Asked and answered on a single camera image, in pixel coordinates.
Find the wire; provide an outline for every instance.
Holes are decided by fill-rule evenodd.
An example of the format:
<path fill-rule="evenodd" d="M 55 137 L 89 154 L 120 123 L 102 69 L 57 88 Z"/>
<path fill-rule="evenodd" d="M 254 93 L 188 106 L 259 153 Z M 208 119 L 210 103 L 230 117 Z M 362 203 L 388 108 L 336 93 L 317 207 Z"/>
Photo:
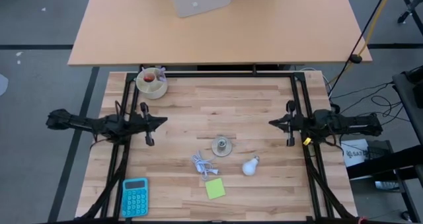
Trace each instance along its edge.
<path fill-rule="evenodd" d="M 372 114 L 372 113 L 384 115 L 384 112 L 366 112 L 366 113 L 360 114 L 358 116 L 363 116 L 363 115 Z M 396 118 L 395 116 L 392 116 L 392 115 L 386 115 L 386 116 L 392 117 L 392 118 L 395 118 L 395 119 L 398 119 L 398 120 L 401 120 L 401 121 L 404 121 L 404 122 L 410 122 L 410 120 L 407 120 L 407 119 L 404 119 L 404 118 Z"/>
<path fill-rule="evenodd" d="M 375 101 L 375 99 L 376 99 L 376 98 L 381 98 L 381 99 L 383 99 L 384 101 L 386 101 L 386 103 L 387 103 L 387 104 L 381 104 L 381 103 L 376 102 L 376 101 Z M 396 102 L 396 103 L 394 103 L 394 104 L 391 104 L 391 102 L 389 102 L 389 100 L 387 100 L 384 96 L 380 96 L 380 95 L 375 95 L 375 96 L 371 97 L 371 98 L 370 98 L 370 100 L 372 101 L 372 103 L 374 103 L 374 104 L 376 104 L 376 105 L 378 105 L 378 106 L 387 106 L 387 107 L 389 107 L 389 108 L 388 108 L 388 110 L 386 110 L 386 111 L 384 111 L 384 112 L 382 113 L 382 116 L 383 116 L 384 118 L 386 118 L 387 116 L 389 116 L 389 115 L 391 114 L 392 109 L 394 109 L 394 108 L 398 107 L 398 106 L 401 104 L 401 101 Z"/>
<path fill-rule="evenodd" d="M 357 101 L 357 102 L 353 103 L 351 106 L 349 106 L 349 107 L 347 107 L 347 108 L 343 109 L 343 111 L 341 111 L 341 113 L 343 113 L 343 112 L 347 111 L 348 109 L 352 108 L 353 106 L 355 106 L 355 105 L 359 104 L 359 103 L 360 103 L 362 100 L 364 100 L 365 98 L 368 98 L 368 97 L 370 97 L 371 95 L 375 95 L 375 94 L 377 94 L 379 91 L 381 91 L 382 89 L 384 89 L 384 88 L 386 88 L 386 87 L 388 87 L 388 84 L 386 84 L 384 87 L 381 87 L 380 89 L 376 90 L 376 92 L 371 93 L 371 94 L 369 94 L 369 95 L 367 95 L 367 96 L 362 97 L 361 99 L 359 99 L 359 101 Z"/>
<path fill-rule="evenodd" d="M 345 143 L 341 143 L 342 145 L 345 145 L 345 146 L 348 146 L 348 147 L 352 147 L 352 148 L 355 148 L 355 149 L 357 149 L 357 150 L 359 150 L 359 151 L 363 151 L 364 153 L 371 153 L 371 154 L 375 154 L 375 155 L 380 155 L 379 153 L 377 153 L 377 152 L 371 152 L 371 151 L 369 151 L 369 150 L 363 150 L 363 149 L 360 149 L 360 148 L 357 148 L 357 147 L 355 147 L 355 146 L 353 146 L 353 145 L 348 145 L 348 144 L 345 144 Z"/>
<path fill-rule="evenodd" d="M 395 114 L 394 118 L 392 118 L 391 120 L 389 120 L 388 122 L 384 122 L 381 124 L 381 126 L 388 124 L 389 122 L 392 122 L 393 120 L 395 120 L 395 118 L 398 117 L 399 113 L 401 112 L 401 110 L 404 108 L 404 106 L 401 106 L 401 108 L 398 110 L 397 114 Z"/>
<path fill-rule="evenodd" d="M 91 146 L 90 146 L 90 150 L 91 150 L 91 148 L 93 148 L 93 146 L 94 146 L 95 144 L 100 143 L 101 141 L 106 141 L 106 140 L 107 140 L 107 138 L 101 139 L 100 141 L 95 141 L 93 144 L 91 144 Z"/>
<path fill-rule="evenodd" d="M 312 68 L 312 67 L 300 69 L 300 71 L 310 71 L 310 70 L 311 71 L 317 71 L 317 69 Z M 330 85 L 329 80 L 323 75 L 323 73 L 322 73 L 322 76 L 323 76 L 323 79 L 325 80 L 326 86 L 329 87 L 328 97 L 331 98 L 331 96 L 332 96 L 332 85 Z"/>
<path fill-rule="evenodd" d="M 358 44 L 359 44 L 359 43 L 360 43 L 360 41 L 362 40 L 362 37 L 363 37 L 363 35 L 364 35 L 364 32 L 367 30 L 367 27 L 369 26 L 369 23 L 371 22 L 371 20 L 372 20 L 373 16 L 376 14 L 376 15 L 375 15 L 375 18 L 374 18 L 374 20 L 373 20 L 373 22 L 371 23 L 369 33 L 367 34 L 367 37 L 366 37 L 366 38 L 365 38 L 365 40 L 364 40 L 364 45 L 363 45 L 363 48 L 360 50 L 360 52 L 358 53 L 358 55 L 360 56 L 360 55 L 364 52 L 364 50 L 367 48 L 367 44 L 369 43 L 370 38 L 371 38 L 371 35 L 373 34 L 373 31 L 374 31 L 374 29 L 375 29 L 376 22 L 377 22 L 377 20 L 379 19 L 379 16 L 381 15 L 381 12 L 382 12 L 383 8 L 385 7 L 385 5 L 386 5 L 386 2 L 387 2 L 387 1 L 388 1 L 388 0 L 379 0 L 379 2 L 377 2 L 377 4 L 376 4 L 376 8 L 373 10 L 373 12 L 372 12 L 372 14 L 371 14 L 371 16 L 370 16 L 369 20 L 367 21 L 366 25 L 364 26 L 364 29 L 363 29 L 363 31 L 362 31 L 362 34 L 361 34 L 361 35 L 360 35 L 360 37 L 358 38 L 358 41 L 357 41 L 356 45 L 354 46 L 354 49 L 351 51 L 350 56 L 349 56 L 349 57 L 348 57 L 348 59 L 345 61 L 345 65 L 344 65 L 344 67 L 342 68 L 342 71 L 339 73 L 339 75 L 337 75 L 335 78 L 333 78 L 332 80 L 330 80 L 330 81 L 329 81 L 329 83 L 333 83 L 333 82 L 334 82 L 334 84 L 333 84 L 333 86 L 332 86 L 332 89 L 330 90 L 331 92 L 332 92 L 332 91 L 333 91 L 333 89 L 335 88 L 335 86 L 336 86 L 336 84 L 338 83 L 339 78 L 341 78 L 342 74 L 343 74 L 345 71 L 348 71 L 348 70 L 352 67 L 352 66 L 351 66 L 352 62 L 350 61 L 350 58 L 351 58 L 351 56 L 354 54 L 354 52 L 356 51 L 356 48 L 357 48 Z"/>
<path fill-rule="evenodd" d="M 120 111 L 122 110 L 122 105 L 120 105 L 120 103 L 117 100 L 114 101 L 114 109 L 116 110 L 116 115 L 119 116 L 120 115 Z"/>
<path fill-rule="evenodd" d="M 212 172 L 214 174 L 218 174 L 219 170 L 213 169 L 213 165 L 210 163 L 210 161 L 214 160 L 214 158 L 209 160 L 203 160 L 201 157 L 200 151 L 197 151 L 197 155 L 191 156 L 191 161 L 196 166 L 196 169 L 198 172 L 202 173 L 201 178 L 206 181 L 209 178 L 209 172 Z"/>
<path fill-rule="evenodd" d="M 361 91 L 364 91 L 364 90 L 368 90 L 368 89 L 376 89 L 377 87 L 380 87 L 380 86 L 383 86 L 383 85 L 386 85 L 386 84 L 390 84 L 390 83 L 392 83 L 392 82 L 389 82 L 389 83 L 381 83 L 380 85 L 376 85 L 376 86 L 373 86 L 373 87 L 367 87 L 367 88 L 360 89 L 360 90 L 357 90 L 357 91 L 352 91 L 352 92 L 349 92 L 349 93 L 346 93 L 346 94 L 343 94 L 343 95 L 340 95 L 340 96 L 335 96 L 335 97 L 332 97 L 332 99 L 342 98 L 343 96 L 348 96 L 350 94 L 358 93 L 358 92 L 361 92 Z"/>
<path fill-rule="evenodd" d="M 343 150 L 343 148 L 340 146 L 340 145 L 337 145 L 336 144 L 336 136 L 335 136 L 335 133 L 333 132 L 333 130 L 332 130 L 332 128 L 330 127 L 330 126 L 328 126 L 328 129 L 329 129 L 329 132 L 330 132 L 330 134 L 332 135 L 332 138 L 333 138 L 333 143 L 332 142 L 329 142 L 329 141 L 327 141 L 326 139 L 324 139 L 324 141 L 323 142 L 325 142 L 327 145 L 330 145 L 330 146 L 332 146 L 332 147 L 337 147 L 337 148 L 339 148 L 341 151 L 342 151 L 342 156 L 344 156 L 344 150 Z"/>

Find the black cable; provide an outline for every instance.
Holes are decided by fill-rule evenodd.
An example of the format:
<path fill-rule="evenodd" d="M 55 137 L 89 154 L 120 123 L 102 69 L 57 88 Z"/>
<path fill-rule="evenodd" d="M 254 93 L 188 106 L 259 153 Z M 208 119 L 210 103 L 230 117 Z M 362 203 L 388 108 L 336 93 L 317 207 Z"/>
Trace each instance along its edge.
<path fill-rule="evenodd" d="M 371 154 L 375 154 L 375 155 L 380 155 L 380 154 L 379 154 L 379 153 L 377 153 L 377 152 L 371 152 L 371 151 L 369 151 L 369 150 L 363 150 L 363 149 L 357 148 L 357 147 L 355 147 L 355 146 L 353 146 L 353 145 L 348 145 L 348 144 L 345 144 L 345 143 L 342 143 L 342 145 L 346 145 L 346 146 L 348 146 L 348 147 L 355 148 L 355 149 L 357 149 L 357 150 L 359 150 L 359 151 L 363 151 L 364 153 L 371 153 Z"/>
<path fill-rule="evenodd" d="M 372 113 L 375 113 L 375 114 L 382 114 L 382 115 L 384 115 L 384 112 L 365 112 L 365 113 L 360 114 L 360 115 L 358 115 L 358 116 L 363 116 L 363 115 L 366 115 L 366 114 L 372 114 Z M 395 117 L 395 116 L 392 116 L 392 115 L 386 115 L 386 116 L 388 116 L 388 117 L 392 117 L 392 118 L 395 118 L 395 119 L 398 119 L 398 120 L 402 120 L 402 121 L 404 121 L 404 122 L 410 122 L 409 120 L 404 119 L 404 118 L 398 118 L 398 117 Z"/>
<path fill-rule="evenodd" d="M 382 3 L 382 0 L 379 0 L 379 2 L 377 2 L 377 5 L 376 5 L 375 9 L 373 10 L 373 12 L 372 12 L 372 14 L 371 14 L 371 16 L 370 16 L 369 20 L 367 21 L 367 23 L 366 23 L 366 24 L 365 24 L 365 26 L 364 26 L 364 29 L 363 29 L 363 31 L 362 31 L 362 34 L 361 34 L 361 35 L 360 35 L 360 37 L 358 38 L 357 43 L 356 43 L 356 45 L 354 46 L 354 49 L 352 49 L 350 56 L 348 56 L 348 59 L 345 61 L 345 65 L 344 65 L 344 67 L 342 68 L 341 73 L 339 73 L 338 77 L 336 78 L 335 84 L 333 84 L 332 89 L 330 90 L 329 94 L 330 94 L 330 93 L 331 93 L 331 92 L 335 89 L 336 84 L 338 84 L 339 78 L 341 78 L 342 74 L 344 73 L 344 71 L 345 71 L 345 69 L 346 69 L 346 67 L 347 67 L 347 65 L 348 65 L 348 62 L 350 61 L 351 56 L 352 56 L 352 55 L 354 54 L 354 52 L 356 51 L 356 48 L 357 48 L 358 44 L 360 43 L 360 41 L 361 41 L 361 40 L 362 40 L 362 38 L 363 38 L 364 32 L 367 30 L 367 28 L 368 28 L 368 26 L 369 26 L 369 24 L 370 24 L 371 20 L 373 19 L 373 16 L 375 16 L 375 13 L 376 13 L 376 11 L 377 11 L 377 9 L 379 8 L 379 6 L 380 6 L 380 4 L 381 4 L 381 3 Z"/>
<path fill-rule="evenodd" d="M 392 122 L 393 120 L 395 120 L 396 118 L 398 118 L 399 113 L 401 112 L 401 110 L 404 108 L 404 106 L 401 106 L 401 108 L 398 110 L 397 114 L 395 114 L 394 118 L 392 118 L 391 120 L 389 120 L 388 122 L 384 122 L 381 124 L 381 126 L 388 124 L 389 122 Z"/>
<path fill-rule="evenodd" d="M 116 110 L 116 115 L 119 116 L 120 111 L 122 110 L 122 105 L 120 105 L 120 103 L 117 100 L 114 101 L 114 109 Z"/>
<path fill-rule="evenodd" d="M 91 146 L 90 146 L 90 150 L 91 150 L 91 148 L 93 148 L 93 146 L 94 146 L 95 144 L 100 143 L 101 141 L 106 141 L 106 140 L 107 140 L 107 138 L 104 138 L 104 139 L 101 139 L 100 141 L 96 141 L 96 142 L 94 142 L 93 144 L 91 144 Z"/>
<path fill-rule="evenodd" d="M 331 135 L 332 135 L 332 137 L 333 137 L 333 143 L 332 143 L 332 142 L 327 141 L 326 139 L 324 140 L 324 142 L 325 142 L 327 145 L 330 145 L 330 146 L 332 146 L 332 147 L 337 147 L 337 148 L 339 148 L 339 149 L 342 151 L 342 156 L 344 156 L 344 150 L 343 150 L 343 148 L 342 148 L 340 145 L 337 145 L 337 144 L 336 144 L 336 135 L 335 135 L 335 133 L 333 132 L 333 130 L 332 130 L 332 128 L 331 128 L 330 126 L 328 126 L 328 129 L 329 129 L 329 131 L 330 131 L 330 134 L 331 134 Z M 341 144 L 341 138 L 342 138 L 342 135 L 339 137 L 339 144 Z"/>
<path fill-rule="evenodd" d="M 347 107 L 347 108 L 343 109 L 343 110 L 341 111 L 341 113 L 343 113 L 343 112 L 347 111 L 348 109 L 352 108 L 353 106 L 355 106 L 355 105 L 359 104 L 359 103 L 360 103 L 362 100 L 364 100 L 365 98 L 368 98 L 368 97 L 370 97 L 371 95 L 375 95 L 375 94 L 377 94 L 379 91 L 381 91 L 382 89 L 384 89 L 384 88 L 386 88 L 386 87 L 388 87 L 388 84 L 386 84 L 384 87 L 381 87 L 380 89 L 376 90 L 376 92 L 371 93 L 371 94 L 369 94 L 369 95 L 367 95 L 367 96 L 362 97 L 359 101 L 357 101 L 357 102 L 353 103 L 351 106 L 349 106 L 349 107 Z"/>
<path fill-rule="evenodd" d="M 381 103 L 379 103 L 379 102 L 377 102 L 377 101 L 375 101 L 375 99 L 376 98 L 380 98 L 380 99 L 383 99 L 385 102 L 386 102 L 386 104 L 381 104 Z M 398 115 L 399 115 L 399 113 L 401 112 L 401 110 L 403 109 L 403 106 L 400 108 L 400 110 L 397 112 L 397 114 L 395 115 L 395 116 L 392 116 L 391 115 L 391 112 L 393 111 L 393 109 L 394 108 L 396 108 L 396 107 L 398 107 L 398 106 L 400 106 L 402 103 L 401 102 L 396 102 L 396 103 L 394 103 L 394 104 L 391 104 L 391 102 L 389 102 L 389 100 L 388 99 L 386 99 L 384 96 L 380 96 L 380 95 L 375 95 L 375 96 L 373 96 L 372 98 L 371 98 L 371 101 L 374 103 L 374 104 L 376 104 L 376 105 L 378 105 L 378 106 L 384 106 L 384 107 L 389 107 L 386 111 L 384 111 L 384 112 L 365 112 L 365 113 L 363 113 L 363 114 L 360 114 L 360 115 L 358 115 L 358 116 L 363 116 L 363 115 L 365 115 L 365 114 L 371 114 L 371 113 L 376 113 L 376 114 L 382 114 L 382 117 L 384 117 L 384 118 L 386 118 L 386 117 L 392 117 L 392 119 L 391 120 L 389 120 L 388 122 L 385 122 L 385 123 L 383 123 L 382 124 L 382 126 L 383 125 L 385 125 L 385 124 L 388 124 L 389 122 L 392 122 L 393 120 L 395 120 L 395 119 L 399 119 L 399 120 L 402 120 L 402 121 L 405 121 L 405 122 L 410 122 L 409 120 L 407 120 L 407 119 L 404 119 L 404 118 L 399 118 L 398 117 Z"/>
<path fill-rule="evenodd" d="M 376 85 L 374 87 L 367 87 L 367 88 L 360 89 L 360 90 L 357 90 L 357 91 L 352 91 L 350 93 L 346 93 L 346 94 L 343 94 L 343 95 L 340 95 L 340 96 L 332 96 L 331 99 L 342 98 L 343 96 L 347 96 L 347 95 L 350 95 L 350 94 L 353 94 L 353 93 L 358 93 L 358 92 L 361 92 L 361 91 L 364 91 L 364 90 L 368 90 L 368 89 L 376 89 L 377 87 L 380 87 L 380 86 L 383 86 L 383 85 L 386 85 L 386 84 L 389 84 L 389 83 L 382 83 L 382 84 Z"/>

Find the light wood desk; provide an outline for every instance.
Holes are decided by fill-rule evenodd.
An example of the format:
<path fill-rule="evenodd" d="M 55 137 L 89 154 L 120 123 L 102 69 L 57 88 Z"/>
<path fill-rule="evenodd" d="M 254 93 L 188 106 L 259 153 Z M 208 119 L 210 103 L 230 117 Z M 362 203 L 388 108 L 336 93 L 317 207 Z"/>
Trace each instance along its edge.
<path fill-rule="evenodd" d="M 232 0 L 183 19 L 171 0 L 90 0 L 69 64 L 343 62 L 359 36 L 348 0 Z"/>
<path fill-rule="evenodd" d="M 321 72 L 306 76 L 313 109 L 329 108 Z M 122 97 L 125 77 L 110 74 L 100 116 L 115 113 L 114 101 Z M 132 136 L 126 178 L 149 179 L 149 215 L 135 220 L 302 221 L 313 215 L 301 141 L 298 137 L 296 146 L 286 147 L 287 135 L 268 124 L 286 113 L 290 99 L 286 78 L 174 78 L 163 98 L 146 100 L 140 95 L 138 102 L 146 102 L 153 116 L 169 119 L 153 133 L 153 147 L 145 144 L 145 134 Z M 190 157 L 200 150 L 204 158 L 212 158 L 210 146 L 217 135 L 230 138 L 234 148 L 212 162 L 221 175 L 211 175 L 210 180 L 222 178 L 226 196 L 208 200 Z M 357 215 L 341 152 L 321 148 L 328 185 Z M 107 142 L 92 148 L 76 216 L 104 189 L 111 152 Z M 253 153 L 260 157 L 256 174 L 244 176 L 241 165 Z M 319 201 L 325 215 L 322 196 Z"/>

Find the yellow sticky note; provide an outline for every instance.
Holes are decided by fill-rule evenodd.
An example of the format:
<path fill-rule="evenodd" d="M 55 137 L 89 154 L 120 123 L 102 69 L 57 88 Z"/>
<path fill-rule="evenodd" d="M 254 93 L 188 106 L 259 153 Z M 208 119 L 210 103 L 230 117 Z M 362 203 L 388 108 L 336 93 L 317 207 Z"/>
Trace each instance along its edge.
<path fill-rule="evenodd" d="M 207 181 L 206 190 L 209 199 L 214 199 L 226 195 L 225 187 L 223 187 L 223 182 L 221 178 L 216 178 L 215 180 Z"/>

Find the calculator display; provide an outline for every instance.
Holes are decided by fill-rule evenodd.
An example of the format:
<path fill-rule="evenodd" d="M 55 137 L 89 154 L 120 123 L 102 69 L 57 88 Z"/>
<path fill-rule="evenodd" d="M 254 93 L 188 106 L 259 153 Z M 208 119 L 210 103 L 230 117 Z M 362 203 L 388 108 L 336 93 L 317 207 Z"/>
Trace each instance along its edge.
<path fill-rule="evenodd" d="M 126 182 L 125 188 L 132 189 L 132 188 L 144 188 L 145 184 L 144 181 L 135 181 L 135 182 Z"/>

